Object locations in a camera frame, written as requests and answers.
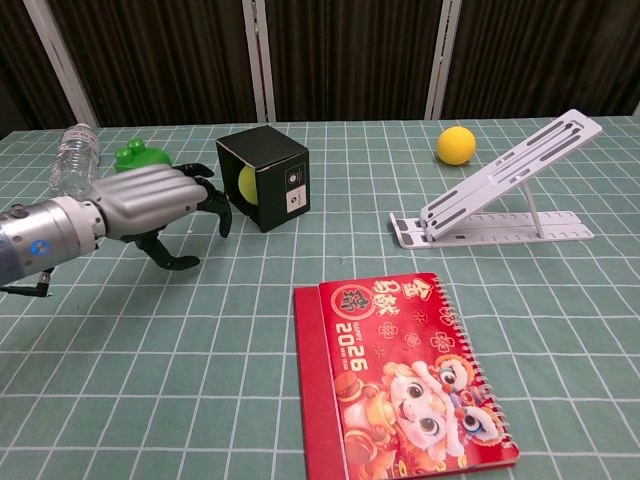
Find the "robotic hand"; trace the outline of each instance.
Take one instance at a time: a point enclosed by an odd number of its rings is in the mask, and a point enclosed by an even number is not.
[[[201,164],[151,165],[98,180],[87,198],[57,197],[0,213],[0,291],[45,297],[53,269],[98,248],[101,237],[135,242],[161,268],[185,270],[197,257],[174,257],[158,240],[169,223],[192,212],[216,213],[219,233],[231,229],[226,195]],[[4,287],[41,272],[35,287]]]

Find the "black cardboard box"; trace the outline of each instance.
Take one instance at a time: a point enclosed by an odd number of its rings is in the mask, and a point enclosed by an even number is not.
[[[222,181],[229,200],[267,232],[309,211],[309,150],[268,125],[216,141]],[[240,194],[245,165],[256,169],[258,205]]]

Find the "red cover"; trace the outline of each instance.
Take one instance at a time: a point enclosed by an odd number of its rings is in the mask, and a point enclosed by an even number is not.
[[[435,274],[330,282],[294,297],[309,478],[425,478],[516,462]]]

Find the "yellow ball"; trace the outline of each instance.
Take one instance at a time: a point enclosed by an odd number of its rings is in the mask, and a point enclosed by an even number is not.
[[[464,127],[447,128],[438,139],[438,157],[449,165],[462,165],[476,151],[476,138]]]
[[[245,165],[238,176],[240,194],[251,205],[258,205],[258,189],[256,188],[256,170]]]

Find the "laptop stand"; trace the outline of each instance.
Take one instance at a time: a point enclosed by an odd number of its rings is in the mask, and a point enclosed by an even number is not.
[[[593,120],[569,110],[428,203],[418,218],[392,213],[400,245],[438,248],[593,238],[573,212],[538,212],[527,181],[601,132]],[[530,212],[476,213],[516,187],[522,187]]]

